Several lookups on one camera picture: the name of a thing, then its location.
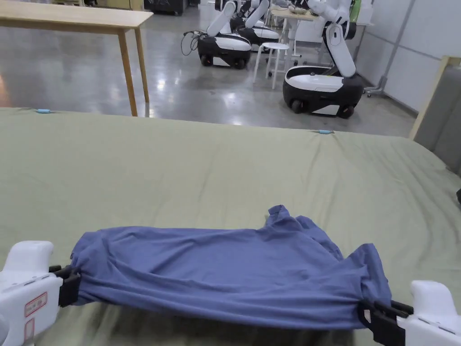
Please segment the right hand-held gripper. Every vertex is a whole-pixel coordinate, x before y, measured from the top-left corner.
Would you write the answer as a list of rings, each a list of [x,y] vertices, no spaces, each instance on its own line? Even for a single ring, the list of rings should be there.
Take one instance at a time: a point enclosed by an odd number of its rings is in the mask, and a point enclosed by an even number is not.
[[[459,346],[461,317],[449,289],[439,282],[415,280],[411,294],[413,306],[395,300],[391,305],[359,302],[359,321],[372,324],[373,340],[384,346]]]

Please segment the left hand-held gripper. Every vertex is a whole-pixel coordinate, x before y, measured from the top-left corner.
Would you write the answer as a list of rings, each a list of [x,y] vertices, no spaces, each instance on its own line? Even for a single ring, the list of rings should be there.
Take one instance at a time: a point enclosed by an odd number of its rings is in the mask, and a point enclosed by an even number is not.
[[[80,272],[50,265],[50,241],[21,241],[8,252],[0,273],[0,344],[32,346],[55,322],[60,308],[78,299]]]

